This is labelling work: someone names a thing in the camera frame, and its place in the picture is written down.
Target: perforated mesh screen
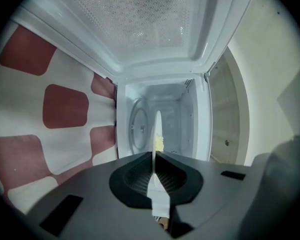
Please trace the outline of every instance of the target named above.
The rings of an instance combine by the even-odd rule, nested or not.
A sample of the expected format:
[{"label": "perforated mesh screen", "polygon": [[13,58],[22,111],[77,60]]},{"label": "perforated mesh screen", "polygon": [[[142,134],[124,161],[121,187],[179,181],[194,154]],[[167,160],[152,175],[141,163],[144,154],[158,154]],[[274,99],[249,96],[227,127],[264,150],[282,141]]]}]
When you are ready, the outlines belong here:
[{"label": "perforated mesh screen", "polygon": [[73,0],[117,48],[182,47],[188,38],[190,0]]}]

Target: white wall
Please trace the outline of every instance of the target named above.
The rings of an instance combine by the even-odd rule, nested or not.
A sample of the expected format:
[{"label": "white wall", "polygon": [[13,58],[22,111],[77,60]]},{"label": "white wall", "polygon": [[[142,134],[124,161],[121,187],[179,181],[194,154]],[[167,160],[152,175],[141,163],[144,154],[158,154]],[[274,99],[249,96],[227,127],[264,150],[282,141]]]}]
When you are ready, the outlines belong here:
[{"label": "white wall", "polygon": [[[278,0],[252,0],[228,45],[244,81],[249,106],[245,165],[298,133],[295,95],[284,95],[300,72],[300,32]],[[284,105],[280,103],[283,95]]]}]

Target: black rectangular slot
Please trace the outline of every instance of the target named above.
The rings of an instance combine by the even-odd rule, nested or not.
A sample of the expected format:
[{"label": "black rectangular slot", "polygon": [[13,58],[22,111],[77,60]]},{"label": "black rectangular slot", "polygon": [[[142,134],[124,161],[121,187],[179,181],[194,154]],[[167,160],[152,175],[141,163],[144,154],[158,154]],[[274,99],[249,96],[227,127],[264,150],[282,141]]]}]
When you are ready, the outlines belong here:
[{"label": "black rectangular slot", "polygon": [[83,200],[80,196],[68,195],[63,201],[48,215],[40,227],[52,235],[58,237],[68,223],[71,216],[75,213],[79,204]]},{"label": "black rectangular slot", "polygon": [[240,180],[240,181],[242,181],[246,176],[243,173],[233,172],[233,171],[229,171],[229,170],[225,170],[225,171],[221,172],[221,175],[229,177],[229,178],[233,178],[236,180]]}]

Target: open microwave door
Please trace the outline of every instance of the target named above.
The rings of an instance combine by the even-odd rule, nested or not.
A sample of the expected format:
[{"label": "open microwave door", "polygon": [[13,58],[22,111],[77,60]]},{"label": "open microwave door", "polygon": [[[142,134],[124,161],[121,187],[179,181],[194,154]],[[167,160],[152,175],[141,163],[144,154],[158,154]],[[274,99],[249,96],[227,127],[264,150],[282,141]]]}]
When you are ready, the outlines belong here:
[{"label": "open microwave door", "polygon": [[205,73],[250,0],[25,0],[12,19],[114,82]]}]

